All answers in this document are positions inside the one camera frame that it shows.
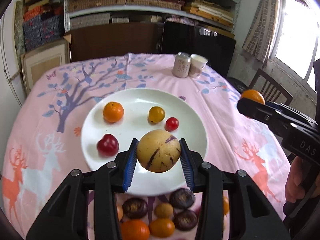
white plate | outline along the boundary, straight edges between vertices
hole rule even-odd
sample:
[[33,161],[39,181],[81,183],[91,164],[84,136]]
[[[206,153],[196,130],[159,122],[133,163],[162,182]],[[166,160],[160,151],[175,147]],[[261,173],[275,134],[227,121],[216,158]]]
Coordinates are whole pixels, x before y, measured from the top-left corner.
[[[102,116],[104,106],[110,101],[119,102],[124,108],[124,117],[114,124],[107,124]],[[147,120],[149,109],[153,106],[160,106],[165,111],[164,120],[155,125],[149,124]],[[199,152],[204,158],[208,150],[207,134],[200,117],[187,103],[160,90],[128,89],[109,95],[97,103],[84,121],[81,147],[90,169],[95,171],[116,158],[99,156],[96,144],[103,135],[114,135],[119,142],[119,152],[127,151],[133,138],[140,140],[149,131],[164,130],[165,121],[171,116],[179,120],[179,127],[172,134],[178,140],[185,138],[189,149]],[[170,170],[163,173],[148,171],[137,161],[128,193],[161,195],[172,192],[184,184],[180,159]]]

dark brown water chestnut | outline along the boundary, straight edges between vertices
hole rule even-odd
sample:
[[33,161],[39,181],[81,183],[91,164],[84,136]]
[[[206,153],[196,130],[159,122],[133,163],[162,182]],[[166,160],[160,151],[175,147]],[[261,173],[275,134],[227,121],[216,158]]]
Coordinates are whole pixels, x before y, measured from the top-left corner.
[[187,209],[195,202],[195,195],[186,188],[179,188],[170,195],[170,204],[174,208]]
[[141,198],[130,198],[122,205],[123,213],[130,219],[143,218],[148,212],[148,204]]
[[180,231],[190,231],[197,225],[198,217],[192,210],[185,210],[174,217],[173,223]]

pink tablecloth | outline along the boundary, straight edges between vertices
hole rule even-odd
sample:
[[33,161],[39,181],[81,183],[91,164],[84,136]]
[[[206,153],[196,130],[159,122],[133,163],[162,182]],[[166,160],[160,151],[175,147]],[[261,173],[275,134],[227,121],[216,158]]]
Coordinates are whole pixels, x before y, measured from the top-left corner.
[[[223,171],[246,170],[284,217],[290,166],[274,135],[266,125],[239,114],[239,93],[211,68],[206,67],[199,79],[179,79],[171,73],[173,62],[173,55],[130,53],[57,67],[35,84],[12,128],[1,180],[6,215],[22,236],[72,169],[89,171],[80,133],[90,109],[109,94],[135,87],[164,90],[185,100],[207,130],[206,160]],[[193,208],[199,206],[200,197]],[[145,219],[151,221],[152,207],[166,199],[148,201],[151,209]],[[194,239],[194,233],[176,230],[171,239]]]

silver screw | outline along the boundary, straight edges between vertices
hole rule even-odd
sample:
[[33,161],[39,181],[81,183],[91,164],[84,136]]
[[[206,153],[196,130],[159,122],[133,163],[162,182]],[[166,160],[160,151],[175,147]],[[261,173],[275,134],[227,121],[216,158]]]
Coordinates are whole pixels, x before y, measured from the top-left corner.
[[203,168],[205,168],[205,169],[208,169],[208,168],[211,167],[211,164],[208,163],[208,162],[203,162],[203,163],[201,163],[201,166],[202,166]]
[[71,171],[71,176],[76,177],[76,176],[78,176],[79,174],[80,174],[80,171],[79,171],[78,169],[74,169],[74,170]]
[[109,169],[113,169],[113,168],[115,168],[117,166],[117,164],[115,163],[115,162],[108,162],[107,163],[107,167],[109,168]]
[[239,175],[240,177],[245,177],[245,176],[247,175],[247,173],[246,173],[244,170],[239,170],[239,171],[238,171],[238,175]]

white cup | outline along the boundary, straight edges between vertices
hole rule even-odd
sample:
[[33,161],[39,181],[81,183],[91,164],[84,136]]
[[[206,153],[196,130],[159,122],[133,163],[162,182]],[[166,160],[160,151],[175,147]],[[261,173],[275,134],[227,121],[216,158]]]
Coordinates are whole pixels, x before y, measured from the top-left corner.
[[202,57],[197,54],[192,54],[191,56],[191,65],[189,70],[189,76],[192,78],[200,77],[200,74],[204,66],[208,63],[208,60],[205,57]]

